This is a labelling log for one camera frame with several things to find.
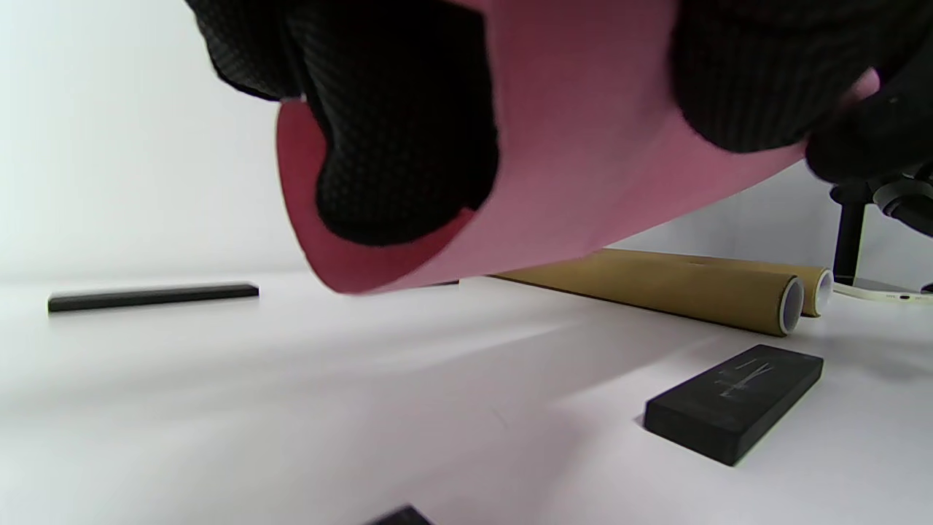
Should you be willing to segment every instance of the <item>black object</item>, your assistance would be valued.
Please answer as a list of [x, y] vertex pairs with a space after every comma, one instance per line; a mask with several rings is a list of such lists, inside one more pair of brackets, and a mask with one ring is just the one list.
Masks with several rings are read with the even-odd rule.
[[871, 203], [871, 188], [868, 182], [852, 182], [834, 187], [829, 196], [842, 207], [832, 274], [836, 282], [852, 286], [858, 268], [865, 206]]
[[840, 184], [829, 196], [842, 207], [832, 267], [838, 283], [855, 285], [867, 205], [875, 204], [886, 216], [933, 237], [933, 162], [903, 174]]
[[408, 243], [489, 195], [499, 151], [479, 12], [439, 0], [186, 1], [222, 80], [311, 109], [327, 143], [317, 212], [335, 235]]
[[49, 297], [49, 313], [257, 296], [259, 288], [249, 283], [63, 294]]
[[822, 372], [818, 357], [758, 345], [648, 401], [645, 428], [733, 466]]
[[412, 506], [406, 506], [392, 514], [378, 518], [367, 525], [432, 525]]

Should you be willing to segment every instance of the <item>knit texture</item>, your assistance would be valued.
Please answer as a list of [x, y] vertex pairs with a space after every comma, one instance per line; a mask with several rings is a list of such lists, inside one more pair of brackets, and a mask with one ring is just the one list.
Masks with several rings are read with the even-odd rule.
[[799, 142], [878, 48], [884, 0], [684, 0], [672, 49], [684, 118], [735, 152]]
[[332, 233], [410, 242], [488, 196], [498, 147], [481, 14], [440, 0], [188, 3], [232, 87], [281, 100], [310, 80]]

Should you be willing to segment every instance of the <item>black box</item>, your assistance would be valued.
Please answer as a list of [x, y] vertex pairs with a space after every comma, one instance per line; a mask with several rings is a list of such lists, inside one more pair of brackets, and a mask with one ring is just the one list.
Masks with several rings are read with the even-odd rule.
[[732, 466], [822, 373], [818, 357], [758, 345], [648, 401], [645, 428]]
[[432, 525], [413, 506], [405, 506], [377, 518], [368, 525]]

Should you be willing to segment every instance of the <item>black stand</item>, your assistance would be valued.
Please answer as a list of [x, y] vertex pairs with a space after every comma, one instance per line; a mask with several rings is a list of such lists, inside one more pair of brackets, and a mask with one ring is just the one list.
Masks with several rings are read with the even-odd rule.
[[862, 226], [865, 224], [865, 206], [871, 204], [871, 188], [865, 182], [856, 182], [836, 186], [829, 192], [829, 196], [842, 206], [832, 273], [836, 282], [853, 286], [862, 242]]

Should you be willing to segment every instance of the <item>black bar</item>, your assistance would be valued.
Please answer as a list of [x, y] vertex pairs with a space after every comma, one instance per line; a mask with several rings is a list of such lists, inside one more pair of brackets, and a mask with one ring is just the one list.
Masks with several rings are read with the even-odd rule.
[[49, 313], [257, 296], [259, 296], [259, 288], [250, 283], [60, 294], [49, 297]]
[[862, 226], [865, 224], [865, 205], [842, 205], [839, 216], [839, 235], [836, 237], [836, 257], [832, 273], [836, 282], [852, 286], [856, 280], [858, 251], [861, 248]]
[[823, 374], [823, 360], [758, 345], [648, 401], [645, 428], [729, 466]]

